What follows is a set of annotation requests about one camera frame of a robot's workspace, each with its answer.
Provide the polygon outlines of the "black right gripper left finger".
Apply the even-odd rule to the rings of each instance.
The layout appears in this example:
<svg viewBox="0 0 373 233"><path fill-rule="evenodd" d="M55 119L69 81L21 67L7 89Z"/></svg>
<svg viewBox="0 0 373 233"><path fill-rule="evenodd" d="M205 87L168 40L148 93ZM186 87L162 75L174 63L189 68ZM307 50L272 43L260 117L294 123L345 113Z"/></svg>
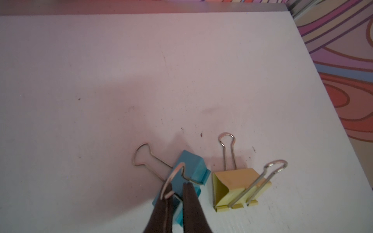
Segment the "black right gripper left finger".
<svg viewBox="0 0 373 233"><path fill-rule="evenodd" d="M173 197L158 199L144 233L173 232Z"/></svg>

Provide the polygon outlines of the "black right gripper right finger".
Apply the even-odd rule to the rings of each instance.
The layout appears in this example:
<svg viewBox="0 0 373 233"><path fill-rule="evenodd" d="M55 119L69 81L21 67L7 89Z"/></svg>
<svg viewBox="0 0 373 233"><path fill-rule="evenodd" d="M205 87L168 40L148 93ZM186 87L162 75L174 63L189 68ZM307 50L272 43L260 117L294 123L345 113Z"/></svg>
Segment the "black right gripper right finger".
<svg viewBox="0 0 373 233"><path fill-rule="evenodd" d="M192 183L183 184L184 233L212 233Z"/></svg>

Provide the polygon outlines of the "yellow binder clip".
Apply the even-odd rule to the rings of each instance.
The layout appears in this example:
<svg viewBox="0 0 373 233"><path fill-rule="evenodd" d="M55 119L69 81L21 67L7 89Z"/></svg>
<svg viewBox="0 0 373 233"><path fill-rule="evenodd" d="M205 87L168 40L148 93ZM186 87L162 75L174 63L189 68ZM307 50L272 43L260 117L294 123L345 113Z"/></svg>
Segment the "yellow binder clip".
<svg viewBox="0 0 373 233"><path fill-rule="evenodd" d="M227 152L223 138L229 136L231 141L231 155L234 169L227 168ZM214 204L217 213L246 206L258 205L257 199L272 185L271 179L288 166L285 160L275 160L263 167L261 174L253 168L238 169L234 145L236 138L231 133L221 133L218 141L222 146L224 170L212 174Z"/></svg>

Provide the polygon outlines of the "teal binder clip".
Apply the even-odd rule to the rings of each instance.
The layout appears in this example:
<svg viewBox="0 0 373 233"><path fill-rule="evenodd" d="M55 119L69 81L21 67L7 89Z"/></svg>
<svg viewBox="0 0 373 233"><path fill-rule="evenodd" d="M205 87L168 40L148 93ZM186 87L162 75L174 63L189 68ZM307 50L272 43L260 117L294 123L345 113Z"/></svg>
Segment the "teal binder clip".
<svg viewBox="0 0 373 233"><path fill-rule="evenodd" d="M136 151L134 152L132 156L132 164L136 167L143 166L145 167L149 172L151 172L154 176L156 176L160 181L165 182L165 179L161 177L160 174L158 174L150 165L143 163L143 162L137 162L136 156L139 152L139 150L147 146L149 148L149 153L152 157L160 161L161 163L168 166L171 171L169 174L174 173L176 168L179 166L179 164L184 164L184 169L179 170L175 177L172 179L171 184L174 190L174 195L172 197L173 201L173 222L174 224L179 224L181 227L183 226L183 184L191 182L197 196L200 196L201 194L201 186L205 185L207 183L207 180L211 174L211 171L207 168L205 161L202 157L193 154L187 150L182 151L181 155L177 159L175 165L170 165L169 163L165 162L161 158L155 156L152 152L152 148L149 143L142 143L140 144Z"/></svg>

